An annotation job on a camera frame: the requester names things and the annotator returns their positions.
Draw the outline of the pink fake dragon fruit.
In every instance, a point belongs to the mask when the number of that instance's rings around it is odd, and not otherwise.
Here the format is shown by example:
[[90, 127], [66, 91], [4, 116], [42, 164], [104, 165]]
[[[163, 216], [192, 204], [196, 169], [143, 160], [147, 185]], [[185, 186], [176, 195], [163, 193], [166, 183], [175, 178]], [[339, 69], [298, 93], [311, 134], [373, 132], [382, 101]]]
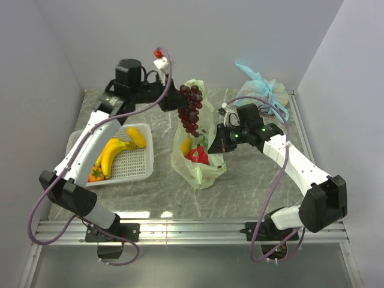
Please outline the pink fake dragon fruit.
[[191, 149], [187, 158], [194, 163], [209, 164], [208, 154], [205, 152], [205, 147], [202, 145]]

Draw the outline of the yellow fake mango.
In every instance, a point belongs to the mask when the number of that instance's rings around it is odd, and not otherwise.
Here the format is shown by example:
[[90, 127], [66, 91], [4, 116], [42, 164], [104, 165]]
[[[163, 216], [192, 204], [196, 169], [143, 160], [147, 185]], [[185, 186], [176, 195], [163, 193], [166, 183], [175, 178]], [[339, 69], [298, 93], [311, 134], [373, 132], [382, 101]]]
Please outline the yellow fake mango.
[[191, 150], [191, 143], [192, 143], [192, 141], [191, 141], [191, 139], [188, 137], [188, 138], [186, 138], [186, 139], [184, 140], [184, 142], [183, 142], [182, 145], [180, 146], [180, 150], [181, 150], [181, 152], [182, 152], [182, 154], [183, 154], [183, 156], [184, 156], [185, 158], [188, 157], [188, 154], [189, 154], [189, 152], [190, 152], [190, 150]]

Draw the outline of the light green plastic bag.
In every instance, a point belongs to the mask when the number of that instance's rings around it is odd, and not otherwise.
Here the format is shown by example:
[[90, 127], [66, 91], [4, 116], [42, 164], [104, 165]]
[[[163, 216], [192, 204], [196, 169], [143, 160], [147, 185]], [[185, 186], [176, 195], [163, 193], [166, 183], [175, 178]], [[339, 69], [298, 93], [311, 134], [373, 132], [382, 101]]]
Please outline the light green plastic bag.
[[[216, 125], [214, 124], [214, 108], [206, 99], [205, 85], [202, 80], [192, 79], [185, 82], [187, 87], [196, 85], [202, 92], [202, 110], [197, 122], [199, 137], [194, 137], [185, 131], [179, 124], [173, 139], [173, 151], [171, 153], [171, 165], [194, 190], [206, 189], [213, 185], [214, 181], [226, 172], [227, 167], [221, 154], [208, 154], [208, 148], [213, 143]], [[194, 162], [183, 155], [181, 147], [186, 140], [191, 140], [190, 149], [195, 152], [194, 158], [199, 156], [196, 152], [198, 146], [204, 147], [202, 157], [208, 162], [206, 164]]]

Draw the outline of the dark purple fake grapes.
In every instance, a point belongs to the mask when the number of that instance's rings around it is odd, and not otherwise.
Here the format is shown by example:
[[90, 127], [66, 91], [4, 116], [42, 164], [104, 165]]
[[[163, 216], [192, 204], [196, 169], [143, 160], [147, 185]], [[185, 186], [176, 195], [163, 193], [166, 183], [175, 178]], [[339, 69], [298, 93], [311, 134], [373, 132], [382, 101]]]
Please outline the dark purple fake grapes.
[[203, 94], [197, 85], [188, 87], [181, 85], [179, 92], [188, 100], [188, 106], [178, 109], [178, 118], [186, 133], [197, 138], [200, 136], [198, 129], [199, 113], [202, 108]]

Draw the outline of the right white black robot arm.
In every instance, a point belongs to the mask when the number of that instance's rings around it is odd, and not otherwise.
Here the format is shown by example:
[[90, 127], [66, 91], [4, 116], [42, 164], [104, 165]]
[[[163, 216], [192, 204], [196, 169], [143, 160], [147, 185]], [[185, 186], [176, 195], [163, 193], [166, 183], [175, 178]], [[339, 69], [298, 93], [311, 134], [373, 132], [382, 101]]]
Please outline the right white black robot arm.
[[347, 215], [345, 180], [318, 168], [277, 125], [265, 124], [255, 104], [232, 111], [224, 103], [219, 113], [224, 123], [217, 125], [209, 154], [231, 152], [247, 143], [278, 164], [304, 197], [299, 206], [280, 208], [265, 216], [262, 227], [269, 239], [278, 239], [291, 228], [304, 227], [316, 233]]

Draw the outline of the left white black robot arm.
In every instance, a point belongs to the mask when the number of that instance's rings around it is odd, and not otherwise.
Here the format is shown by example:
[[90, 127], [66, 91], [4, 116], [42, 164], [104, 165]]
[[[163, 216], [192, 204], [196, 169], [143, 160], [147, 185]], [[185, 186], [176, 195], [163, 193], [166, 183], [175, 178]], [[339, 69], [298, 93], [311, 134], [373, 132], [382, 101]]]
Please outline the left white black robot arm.
[[98, 156], [126, 119], [139, 113], [137, 104], [145, 104], [146, 110], [159, 105], [164, 112], [188, 104], [173, 84], [171, 57], [163, 56], [154, 65], [159, 76], [149, 83], [142, 75], [145, 69], [140, 61], [121, 60], [115, 68], [115, 78], [99, 96], [86, 128], [70, 152], [52, 172], [45, 170], [40, 175], [40, 183], [52, 203], [98, 226], [107, 241], [114, 241], [121, 234], [118, 216], [85, 188]]

